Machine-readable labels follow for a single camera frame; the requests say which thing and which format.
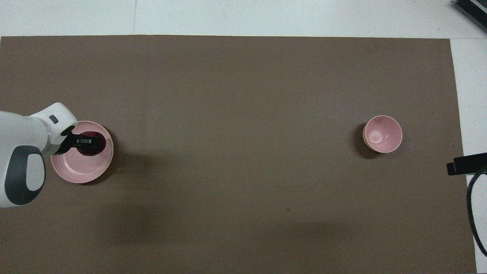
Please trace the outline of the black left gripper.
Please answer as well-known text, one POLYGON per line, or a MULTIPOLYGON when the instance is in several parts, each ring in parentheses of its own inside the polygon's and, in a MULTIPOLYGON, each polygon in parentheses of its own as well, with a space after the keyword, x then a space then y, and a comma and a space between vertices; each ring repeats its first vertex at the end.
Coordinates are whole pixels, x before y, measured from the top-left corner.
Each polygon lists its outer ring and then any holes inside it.
POLYGON ((104 136, 101 135, 101 133, 81 133, 80 135, 70 133, 66 135, 63 142, 56 147, 54 155, 65 154, 71 148, 103 150, 104 136))

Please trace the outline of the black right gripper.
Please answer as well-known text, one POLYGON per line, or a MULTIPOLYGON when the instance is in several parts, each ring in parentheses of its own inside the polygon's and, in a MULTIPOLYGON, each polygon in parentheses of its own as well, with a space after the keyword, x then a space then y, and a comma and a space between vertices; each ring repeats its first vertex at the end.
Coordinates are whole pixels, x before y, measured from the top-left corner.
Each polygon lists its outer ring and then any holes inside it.
POLYGON ((447 163, 448 175, 471 175, 487 166, 487 153, 454 158, 447 163))

